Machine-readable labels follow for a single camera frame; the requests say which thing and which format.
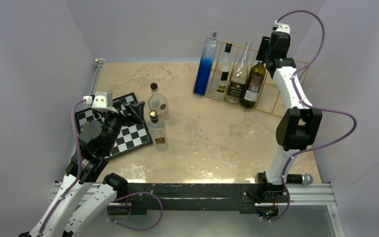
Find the clear Louis Casbao champagne bottle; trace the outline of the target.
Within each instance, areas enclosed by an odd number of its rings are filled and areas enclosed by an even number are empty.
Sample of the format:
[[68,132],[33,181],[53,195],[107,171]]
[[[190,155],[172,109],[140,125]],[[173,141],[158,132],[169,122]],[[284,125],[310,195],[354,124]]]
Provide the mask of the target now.
[[247,41],[237,64],[232,70],[227,93],[225,95],[225,100],[227,102],[238,104],[242,97],[242,92],[245,88],[249,72],[248,61],[251,47],[252,42]]

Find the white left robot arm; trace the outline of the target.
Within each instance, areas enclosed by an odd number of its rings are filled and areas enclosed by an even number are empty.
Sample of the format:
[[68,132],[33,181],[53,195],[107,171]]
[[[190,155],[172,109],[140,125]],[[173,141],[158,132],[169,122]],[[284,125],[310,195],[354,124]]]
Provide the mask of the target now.
[[[88,121],[78,131],[75,113],[78,105],[82,103],[91,105],[93,110],[105,113],[103,122]],[[21,233],[22,237],[73,236],[78,230],[66,231],[69,222],[78,228],[80,224],[85,224],[89,220],[91,214],[96,213],[95,208],[103,201],[107,201],[108,197],[116,202],[126,199],[127,188],[115,183],[109,187],[108,193],[104,193],[104,198],[89,199],[79,209],[76,208],[106,167],[108,162],[105,158],[111,154],[121,128],[144,124],[143,101],[134,104],[125,103],[123,106],[128,111],[126,115],[113,107],[109,99],[98,97],[92,99],[90,96],[85,96],[74,105],[71,111],[71,123],[76,153],[72,156],[61,187],[45,215],[32,230]]]

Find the dark green wine bottle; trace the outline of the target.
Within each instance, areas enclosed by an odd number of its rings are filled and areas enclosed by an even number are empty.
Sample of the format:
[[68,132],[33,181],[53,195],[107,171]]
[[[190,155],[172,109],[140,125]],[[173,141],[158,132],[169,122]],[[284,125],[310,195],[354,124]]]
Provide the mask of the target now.
[[258,63],[251,68],[246,89],[240,101],[243,107],[248,109],[254,108],[265,80],[265,74],[266,69],[263,61],[258,61]]

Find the clear square bottle gold label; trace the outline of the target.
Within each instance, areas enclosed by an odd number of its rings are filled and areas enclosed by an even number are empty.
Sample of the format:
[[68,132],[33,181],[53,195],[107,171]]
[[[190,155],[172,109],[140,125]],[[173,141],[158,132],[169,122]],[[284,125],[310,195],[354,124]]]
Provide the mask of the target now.
[[149,132],[157,150],[166,150],[168,148],[168,139],[165,122],[159,118],[158,113],[154,110],[149,113]]

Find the clear square bottle black label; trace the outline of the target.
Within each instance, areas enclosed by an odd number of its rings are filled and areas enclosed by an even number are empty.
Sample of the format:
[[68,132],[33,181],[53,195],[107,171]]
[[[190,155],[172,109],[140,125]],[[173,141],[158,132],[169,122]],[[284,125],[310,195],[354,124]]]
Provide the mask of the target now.
[[211,96],[217,100],[222,100],[224,97],[230,66],[232,63],[230,59],[231,48],[232,43],[227,42],[218,59],[217,68],[214,73]]

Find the round clear flask bottle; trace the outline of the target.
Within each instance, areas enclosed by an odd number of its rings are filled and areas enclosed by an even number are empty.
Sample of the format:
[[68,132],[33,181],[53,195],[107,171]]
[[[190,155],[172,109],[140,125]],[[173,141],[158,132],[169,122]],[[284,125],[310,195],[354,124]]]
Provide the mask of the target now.
[[157,83],[153,82],[150,85],[152,95],[148,100],[149,109],[156,111],[159,120],[166,122],[169,119],[169,106],[166,97],[158,91]]

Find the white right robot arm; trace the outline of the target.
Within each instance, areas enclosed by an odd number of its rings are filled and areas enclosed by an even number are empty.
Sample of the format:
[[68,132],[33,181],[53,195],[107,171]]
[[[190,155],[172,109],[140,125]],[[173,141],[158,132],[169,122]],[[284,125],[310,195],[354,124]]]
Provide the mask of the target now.
[[286,191],[284,184],[297,152],[315,141],[322,113],[304,105],[308,101],[296,72],[294,59],[287,57],[291,37],[287,32],[274,31],[263,37],[260,52],[265,55],[265,68],[274,80],[286,112],[276,129],[278,149],[270,168],[258,174],[257,194],[269,201]]

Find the tall blue glass bottle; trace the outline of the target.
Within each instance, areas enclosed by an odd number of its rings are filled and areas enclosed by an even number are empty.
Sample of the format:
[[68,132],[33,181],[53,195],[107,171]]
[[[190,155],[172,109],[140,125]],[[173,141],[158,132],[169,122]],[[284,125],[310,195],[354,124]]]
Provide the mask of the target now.
[[206,93],[217,45],[217,32],[212,31],[210,36],[204,41],[197,77],[193,88],[194,94],[205,95]]

